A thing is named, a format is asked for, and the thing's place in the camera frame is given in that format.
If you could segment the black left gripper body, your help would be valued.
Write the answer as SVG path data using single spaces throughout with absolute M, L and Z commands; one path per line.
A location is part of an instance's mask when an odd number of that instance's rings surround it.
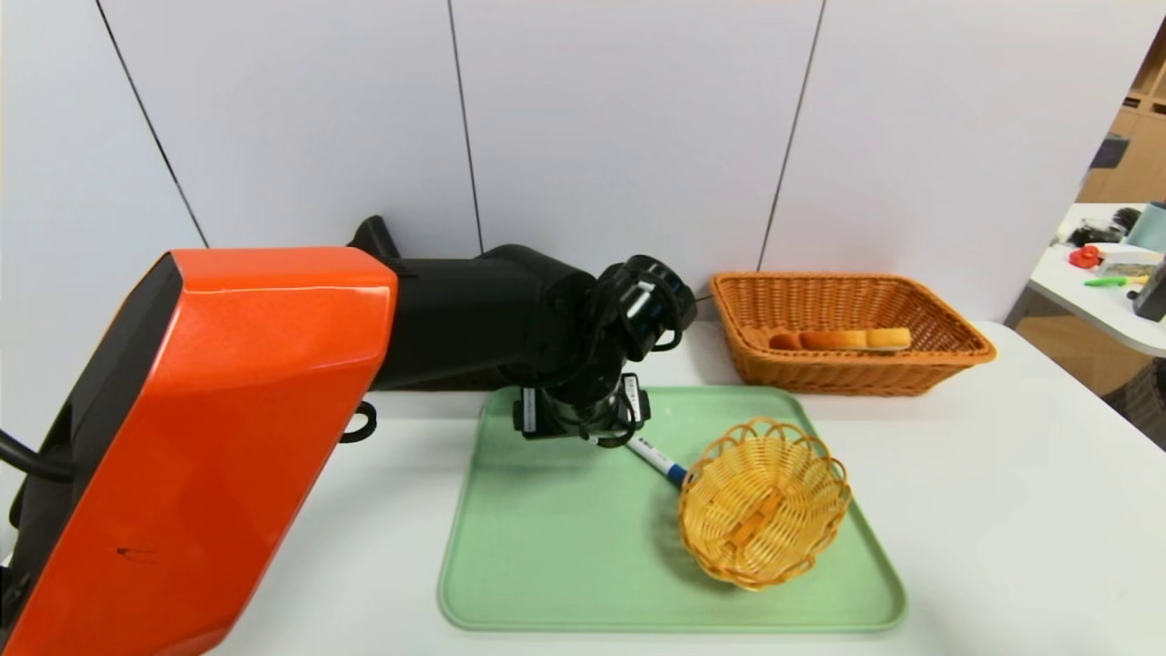
M 649 395 L 633 373 L 621 374 L 612 394 L 590 405 L 570 405 L 540 389 L 520 389 L 513 403 L 513 426 L 528 440 L 630 440 L 651 418 Z

